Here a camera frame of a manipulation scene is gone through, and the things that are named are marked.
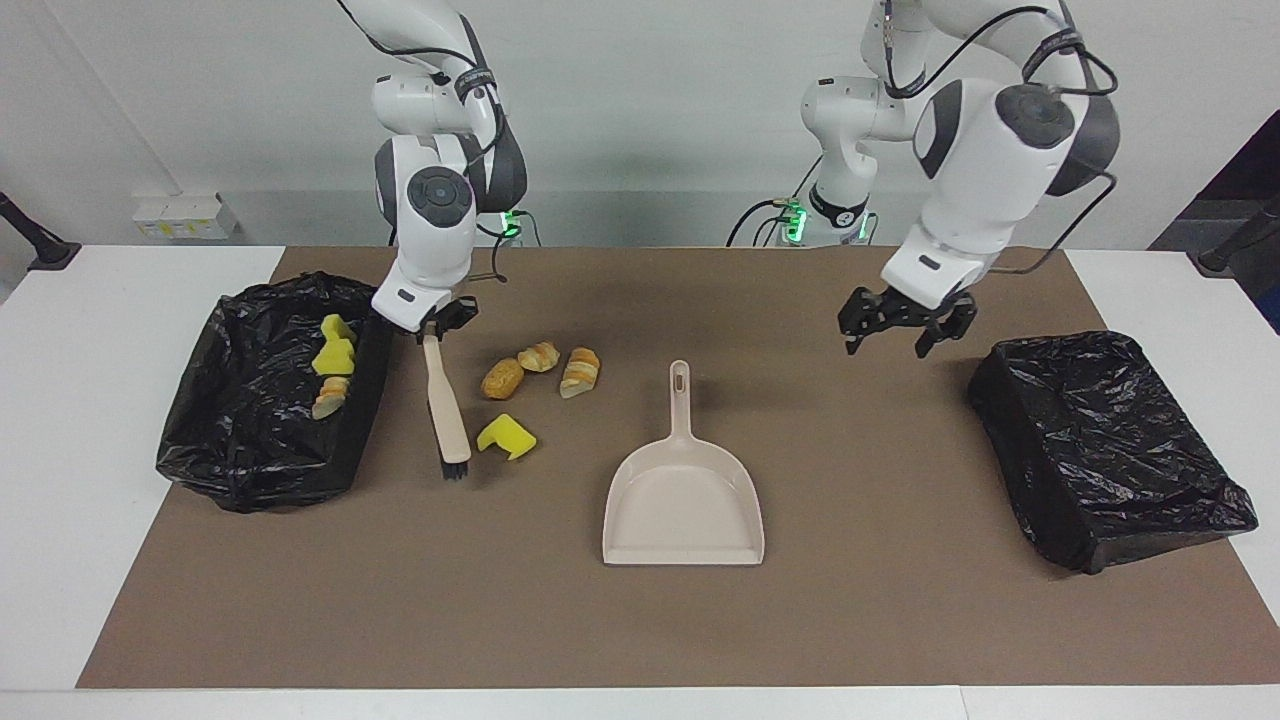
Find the brown paper mat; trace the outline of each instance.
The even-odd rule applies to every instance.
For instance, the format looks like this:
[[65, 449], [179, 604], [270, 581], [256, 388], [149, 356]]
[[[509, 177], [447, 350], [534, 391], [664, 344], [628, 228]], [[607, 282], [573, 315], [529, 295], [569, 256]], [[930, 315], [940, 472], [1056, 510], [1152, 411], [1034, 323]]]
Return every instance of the brown paper mat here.
[[[986, 281], [970, 337], [927, 361], [914, 331], [847, 357], [836, 311], [883, 287], [888, 252], [504, 252], [511, 284], [474, 288], [445, 360], [472, 432], [507, 411], [539, 447], [444, 483], [406, 340], [347, 496], [238, 516], [169, 493], [81, 687], [1280, 683], [1280, 632], [1229, 543], [1087, 578], [1019, 533], [964, 388], [998, 340], [1103, 327], [1069, 263]], [[275, 278], [378, 283], [390, 259], [297, 249]], [[493, 361], [548, 338], [600, 354], [595, 392], [562, 401], [556, 373], [480, 400]], [[762, 568], [600, 562], [609, 479], [667, 433], [677, 357], [694, 432], [755, 480]]]

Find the bread piece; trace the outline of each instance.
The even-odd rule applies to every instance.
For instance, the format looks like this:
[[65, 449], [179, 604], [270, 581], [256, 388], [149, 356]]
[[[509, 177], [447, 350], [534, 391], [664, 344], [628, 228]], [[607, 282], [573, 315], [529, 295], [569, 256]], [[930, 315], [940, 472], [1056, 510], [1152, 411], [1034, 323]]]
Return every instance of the bread piece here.
[[561, 379], [561, 397], [568, 400], [595, 388], [600, 377], [600, 359], [586, 347], [575, 347], [564, 365]]
[[316, 398], [315, 405], [311, 406], [311, 418], [315, 420], [324, 420], [329, 415], [340, 410], [346, 402], [347, 397], [342, 395], [321, 395]]
[[342, 392], [342, 395], [347, 395], [348, 389], [351, 389], [351, 378], [343, 378], [335, 375], [324, 379], [324, 387], [320, 388], [320, 393], [323, 395], [325, 392], [337, 391]]
[[525, 379], [525, 369], [515, 357], [503, 357], [489, 370], [480, 383], [480, 392], [489, 400], [507, 400], [516, 393], [521, 380]]
[[520, 366], [530, 373], [545, 373], [559, 364], [559, 350], [550, 342], [539, 342], [517, 356]]

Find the green indicator light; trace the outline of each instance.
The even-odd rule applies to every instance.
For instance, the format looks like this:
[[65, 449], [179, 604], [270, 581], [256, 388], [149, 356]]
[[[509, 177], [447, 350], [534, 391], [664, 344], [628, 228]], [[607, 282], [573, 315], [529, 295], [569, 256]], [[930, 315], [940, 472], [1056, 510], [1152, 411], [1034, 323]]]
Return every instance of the green indicator light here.
[[515, 213], [502, 214], [502, 237], [516, 237], [521, 232], [520, 220], [516, 219]]
[[783, 232], [788, 245], [801, 245], [804, 242], [804, 227], [809, 222], [809, 211], [799, 202], [788, 202], [783, 210], [787, 228]]

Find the white table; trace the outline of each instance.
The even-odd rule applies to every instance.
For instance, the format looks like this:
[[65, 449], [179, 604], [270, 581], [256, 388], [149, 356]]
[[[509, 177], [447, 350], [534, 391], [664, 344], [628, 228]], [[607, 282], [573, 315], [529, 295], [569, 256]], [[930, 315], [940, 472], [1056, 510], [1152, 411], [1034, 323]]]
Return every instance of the white table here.
[[[0, 306], [0, 717], [1275, 717], [1262, 688], [74, 691], [168, 480], [152, 469], [178, 378], [221, 295], [274, 247], [86, 247]], [[1280, 615], [1280, 338], [1181, 255], [1070, 252], [1111, 329], [1147, 350], [1262, 529], [1233, 538]]]

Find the yellow sponge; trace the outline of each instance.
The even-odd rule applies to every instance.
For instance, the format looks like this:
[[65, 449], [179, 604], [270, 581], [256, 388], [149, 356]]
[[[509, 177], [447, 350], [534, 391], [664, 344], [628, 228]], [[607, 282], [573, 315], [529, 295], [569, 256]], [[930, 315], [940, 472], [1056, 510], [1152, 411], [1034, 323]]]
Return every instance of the yellow sponge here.
[[497, 420], [489, 423], [488, 428], [480, 430], [480, 437], [476, 438], [476, 448], [480, 452], [494, 443], [511, 454], [507, 456], [507, 461], [511, 462], [532, 450], [538, 445], [538, 438], [522, 428], [515, 418], [503, 413], [498, 415]]
[[356, 372], [356, 346], [349, 340], [330, 340], [311, 366], [317, 375], [351, 375]]
[[347, 325], [347, 322], [342, 319], [342, 315], [326, 315], [320, 323], [320, 332], [324, 333], [324, 338], [328, 341], [349, 340], [352, 345], [360, 342], [356, 340], [356, 333]]

